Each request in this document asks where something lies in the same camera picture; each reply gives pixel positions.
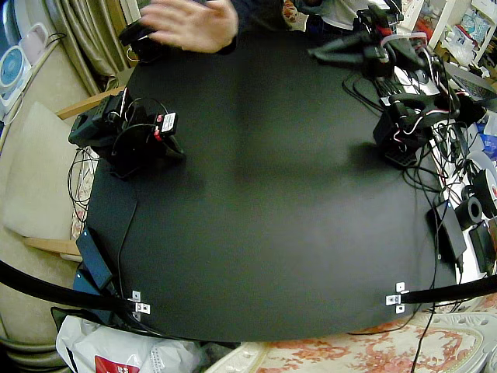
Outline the navy-sleeved person's hand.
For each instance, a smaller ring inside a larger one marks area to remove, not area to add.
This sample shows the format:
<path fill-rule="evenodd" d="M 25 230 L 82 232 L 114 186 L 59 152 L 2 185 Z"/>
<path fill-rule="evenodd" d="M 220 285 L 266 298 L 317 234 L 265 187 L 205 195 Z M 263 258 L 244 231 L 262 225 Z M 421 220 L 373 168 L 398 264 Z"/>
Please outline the navy-sleeved person's hand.
<path fill-rule="evenodd" d="M 152 40 L 184 51 L 217 53 L 238 34 L 238 14 L 230 1 L 152 1 L 140 23 Z"/>

